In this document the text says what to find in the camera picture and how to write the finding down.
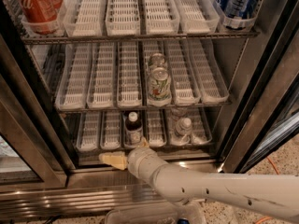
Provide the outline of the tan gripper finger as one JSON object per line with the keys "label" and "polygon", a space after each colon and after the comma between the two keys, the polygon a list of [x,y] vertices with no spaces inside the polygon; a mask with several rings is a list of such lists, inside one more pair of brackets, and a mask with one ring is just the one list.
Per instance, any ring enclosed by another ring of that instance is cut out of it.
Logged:
{"label": "tan gripper finger", "polygon": [[139,147],[149,147],[150,145],[149,145],[148,140],[147,140],[145,137],[143,137],[143,138],[141,139],[141,143],[140,143],[138,146],[139,146]]}
{"label": "tan gripper finger", "polygon": [[127,168],[127,157],[124,152],[107,152],[99,155],[99,160],[107,165],[110,165],[119,170]]}

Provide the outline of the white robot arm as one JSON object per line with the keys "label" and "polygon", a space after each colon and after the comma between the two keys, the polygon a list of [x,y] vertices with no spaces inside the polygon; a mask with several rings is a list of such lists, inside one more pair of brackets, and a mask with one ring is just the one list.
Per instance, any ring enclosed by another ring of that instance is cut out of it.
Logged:
{"label": "white robot arm", "polygon": [[106,152],[99,160],[150,185],[170,203],[207,199],[299,223],[298,175],[222,174],[194,171],[161,159],[146,141],[129,153]]}

